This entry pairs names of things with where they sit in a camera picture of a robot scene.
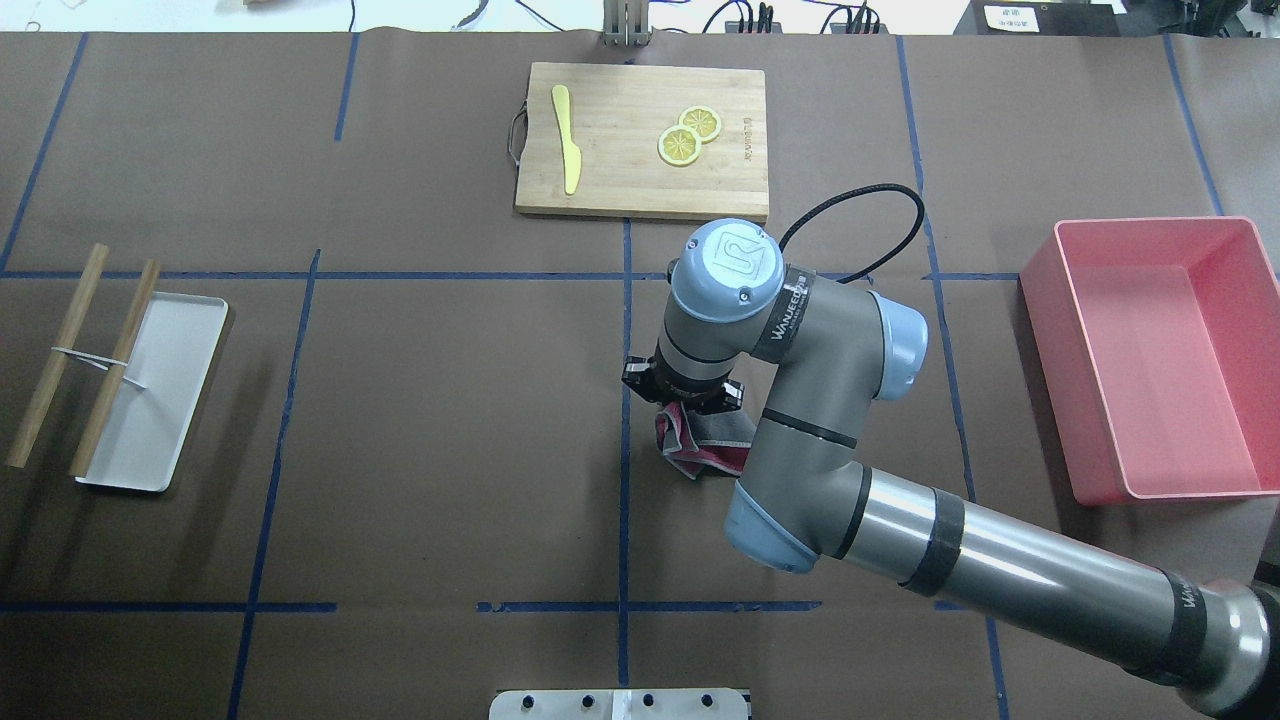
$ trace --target pink bin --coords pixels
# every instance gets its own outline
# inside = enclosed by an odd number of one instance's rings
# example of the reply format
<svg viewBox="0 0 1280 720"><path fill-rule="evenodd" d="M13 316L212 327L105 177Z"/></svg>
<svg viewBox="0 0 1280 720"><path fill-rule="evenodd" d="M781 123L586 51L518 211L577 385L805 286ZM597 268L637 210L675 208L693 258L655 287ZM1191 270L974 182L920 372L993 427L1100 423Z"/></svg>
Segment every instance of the pink bin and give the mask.
<svg viewBox="0 0 1280 720"><path fill-rule="evenodd" d="M1252 222L1064 220L1021 284L1076 500L1280 495L1280 287Z"/></svg>

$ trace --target blue tape line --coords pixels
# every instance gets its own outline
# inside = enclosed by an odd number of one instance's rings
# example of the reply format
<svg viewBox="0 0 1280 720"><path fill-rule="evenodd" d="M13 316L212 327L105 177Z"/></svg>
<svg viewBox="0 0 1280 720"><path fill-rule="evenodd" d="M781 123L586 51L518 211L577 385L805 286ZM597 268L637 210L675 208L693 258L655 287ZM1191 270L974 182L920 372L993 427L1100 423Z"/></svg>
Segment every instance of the blue tape line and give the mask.
<svg viewBox="0 0 1280 720"><path fill-rule="evenodd" d="M284 438L289 430L293 415L293 396L298 387L298 360L302 356L302 341L307 334L307 320L311 316L311 299L316 290L316 274L320 269L320 251L311 256L311 269L307 270L307 290L302 296L302 313L298 318L298 334L293 341L293 363L289 365L289 384L284 392L284 409L280 411L280 432L275 437L275 459L271 461L271 482L266 488L266 503L262 509L262 527L257 536L257 553L253 557L253 577L248 585L248 607L244 612L244 625L241 630L241 647L236 657L236 675L232 680L232 697L227 706L228 720L239 714L241 691L244 685L244 669L248 666L248 647L253 639L253 614L257 610L257 596L262 587L262 566L266 564L266 547L271 539L271 518L275 514L275 497L280 487L280 470L284 466Z"/></svg>
<svg viewBox="0 0 1280 720"><path fill-rule="evenodd" d="M244 602L0 602L0 612L244 612ZM273 602L257 606L259 612L337 612L335 602Z"/></svg>
<svg viewBox="0 0 1280 720"><path fill-rule="evenodd" d="M1000 657L1000 637L996 621L987 618L987 651L991 655L991 670L996 678L996 707L1000 720L1009 720L1009 693L1005 689L1005 662Z"/></svg>
<svg viewBox="0 0 1280 720"><path fill-rule="evenodd" d="M102 273L106 281L136 281L140 272L111 270ZM3 279L14 281L77 281L81 270L9 270L0 273ZM236 272L236 270L166 270L163 279L170 281L305 281L306 273Z"/></svg>
<svg viewBox="0 0 1280 720"><path fill-rule="evenodd" d="M1213 202L1213 213L1222 214L1222 201L1217 196L1217 184L1213 174L1208 172L1208 161L1204 160L1204 149L1199 143L1199 133L1196 132L1196 120L1192 119L1192 109L1187 104L1187 94L1183 92L1183 77L1178 72L1178 59L1174 56L1172 36L1165 35L1165 58L1169 59L1169 74L1174 78L1174 92L1178 94L1178 105L1183 109L1183 122L1187 123L1187 135L1192 138L1192 149L1196 150L1196 161L1199 163L1201 176L1204 178L1204 187L1208 188L1208 199Z"/></svg>
<svg viewBox="0 0 1280 720"><path fill-rule="evenodd" d="M0 602L0 612L243 612L243 602Z"/></svg>
<svg viewBox="0 0 1280 720"><path fill-rule="evenodd" d="M110 270L102 279L138 279L142 273ZM74 281L81 270L6 270L0 279L15 281ZM174 281L305 281L311 275L300 272L273 270L165 270L164 279ZM321 281L622 281L622 273L515 273L515 272L451 272L451 270L324 270L316 273ZM666 281L666 273L634 273L632 281Z"/></svg>
<svg viewBox="0 0 1280 720"><path fill-rule="evenodd" d="M54 113L49 117L49 127L45 128L45 138L40 141L40 150L36 151L36 161L27 176L27 187L22 191L22 200L18 201L18 211L13 214L13 224L9 225L9 237L4 242L4 251L0 251L0 270L9 265L9 255L13 254L13 245L18 241L18 231L22 228L22 218L27 214L27 205L31 202L31 193L36 191L36 178L40 177L40 168L45 165L45 154L54 141L54 131L58 129L58 119L67 106L67 96L72 92L72 83L76 82L76 70L84 56L84 46L88 44L88 33L82 32L79 44L76 45L76 56L72 58L72 67L67 68L67 78L63 79L63 91L58 94L58 102L54 104Z"/></svg>
<svg viewBox="0 0 1280 720"><path fill-rule="evenodd" d="M809 612L822 607L817 600L801 601L668 601L627 602L631 612ZM477 602L476 612L616 612L617 602Z"/></svg>
<svg viewBox="0 0 1280 720"><path fill-rule="evenodd" d="M324 614L332 615L338 611L337 602L260 602L253 607L255 612L276 614Z"/></svg>
<svg viewBox="0 0 1280 720"><path fill-rule="evenodd" d="M326 270L323 281L621 281L622 273L508 273L508 272L365 272Z"/></svg>
<svg viewBox="0 0 1280 720"><path fill-rule="evenodd" d="M911 163L915 165L916 192L924 197L924 161L920 156L920 136L915 126L915 105L911 101L911 79L906 65L906 45L902 36L895 36L897 42L897 67L902 79L902 104L906 110L906 128L911 137ZM960 407L960 383L956 379L955 354L951 347L951 329L947 327L946 297L942 293L941 268L938 264L938 250L933 240L933 224L928 214L924 215L924 236L928 241L925 247L929 254L929 269L933 279L933 301L938 313L938 334L942 337L942 356L947 366L947 384L951 389L951 414L955 416L956 432L960 436L960 456L964 462L965 491L972 502L977 502L978 492L973 483L973 465L969 460L969 436L964 427L964 410ZM996 706L1000 720L1009 720L1009 698L1005 692L1005 669L1000 659L1000 639L996 635L996 625L987 619L987 652L991 659L991 675L996 684Z"/></svg>
<svg viewBox="0 0 1280 720"><path fill-rule="evenodd" d="M1018 282L1018 273L929 273L922 281L938 279L942 282L978 281L978 282Z"/></svg>
<svg viewBox="0 0 1280 720"><path fill-rule="evenodd" d="M809 612L822 607L817 600L759 602L632 602L632 612Z"/></svg>
<svg viewBox="0 0 1280 720"><path fill-rule="evenodd" d="M911 161L915 165L915 186L920 197L924 197L924 161L920 158L920 137L915 127L915 105L911 101L911 81L906 68L906 46L902 36L895 36L897 41L897 67L902 78L902 101L906 105L906 128L911 137ZM964 427L964 411L960 407L960 383L956 379L955 354L951 348L951 328L947 325L946 297L942 295L942 270L938 266L938 249L933 241L933 223L928 213L924 215L925 247L929 254L929 269L933 282L933 302L938 313L938 334L942 338L942 356L947 366L947 384L951 387L951 415L955 419L956 432L960 436L960 456L964 461L964 484L969 496L969 502L978 502L978 492L973 483L973 466L969 462L969 434Z"/></svg>
<svg viewBox="0 0 1280 720"><path fill-rule="evenodd" d="M244 669L248 666L248 643L253 638L253 614L246 612L241 625L241 647L236 653L236 675L232 678L232 698L227 705L227 719L239 716L239 696L244 689Z"/></svg>
<svg viewBox="0 0 1280 720"><path fill-rule="evenodd" d="M333 128L333 141L342 142L342 131L347 127L347 102L351 100L351 81L356 77L356 50L360 49L360 33L351 35L351 50L347 51L347 78L342 81L342 101L338 104L338 124Z"/></svg>
<svg viewBox="0 0 1280 720"><path fill-rule="evenodd" d="M477 602L476 612L616 612L617 602Z"/></svg>
<svg viewBox="0 0 1280 720"><path fill-rule="evenodd" d="M622 356L631 354L631 218L622 220ZM618 687L631 685L631 388L622 386L618 460Z"/></svg>

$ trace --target wooden cutting board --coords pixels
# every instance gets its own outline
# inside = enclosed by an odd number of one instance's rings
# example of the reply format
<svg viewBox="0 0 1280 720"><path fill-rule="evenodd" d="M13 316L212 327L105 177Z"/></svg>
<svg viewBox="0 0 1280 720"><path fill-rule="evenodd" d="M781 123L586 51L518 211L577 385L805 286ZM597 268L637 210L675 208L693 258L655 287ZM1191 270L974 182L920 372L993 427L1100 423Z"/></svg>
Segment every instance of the wooden cutting board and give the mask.
<svg viewBox="0 0 1280 720"><path fill-rule="evenodd" d="M573 142L582 151L573 195L564 193L554 85L568 87ZM763 70L534 63L527 101L520 213L768 219ZM719 113L723 129L692 164L668 165L658 155L658 136L691 105Z"/></svg>

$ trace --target blue joint cap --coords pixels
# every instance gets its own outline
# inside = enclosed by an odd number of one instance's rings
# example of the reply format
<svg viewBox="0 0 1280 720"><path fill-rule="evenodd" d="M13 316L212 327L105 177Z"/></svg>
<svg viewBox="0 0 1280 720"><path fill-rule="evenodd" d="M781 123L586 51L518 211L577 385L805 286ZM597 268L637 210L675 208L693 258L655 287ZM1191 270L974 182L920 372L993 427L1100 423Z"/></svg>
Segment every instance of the blue joint cap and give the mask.
<svg viewBox="0 0 1280 720"><path fill-rule="evenodd" d="M724 218L694 231L671 273L671 293L694 318L736 323L773 305L782 251L760 225Z"/></svg>
<svg viewBox="0 0 1280 720"><path fill-rule="evenodd" d="M742 483L733 483L733 500L724 519L724 534L742 555L786 573L808 573L818 553L797 541L760 507Z"/></svg>
<svg viewBox="0 0 1280 720"><path fill-rule="evenodd" d="M884 331L884 372L877 400L897 400L911 389L929 347L929 325L914 309L869 291L881 311Z"/></svg>

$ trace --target cutting board handle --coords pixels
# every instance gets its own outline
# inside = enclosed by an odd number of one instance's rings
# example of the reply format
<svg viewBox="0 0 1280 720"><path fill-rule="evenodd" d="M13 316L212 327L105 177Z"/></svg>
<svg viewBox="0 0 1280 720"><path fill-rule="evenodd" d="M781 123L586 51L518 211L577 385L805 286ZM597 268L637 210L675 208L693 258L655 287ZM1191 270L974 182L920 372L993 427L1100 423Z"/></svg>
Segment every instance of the cutting board handle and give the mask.
<svg viewBox="0 0 1280 720"><path fill-rule="evenodd" d="M516 110L516 115L511 118L511 127L507 128L507 155L511 156L511 161L516 164L516 169L520 169L520 155L516 155L516 123L520 118L525 118L525 140L529 140L529 100L525 100L520 105L520 110ZM520 150L525 150L525 143L520 143Z"/></svg>

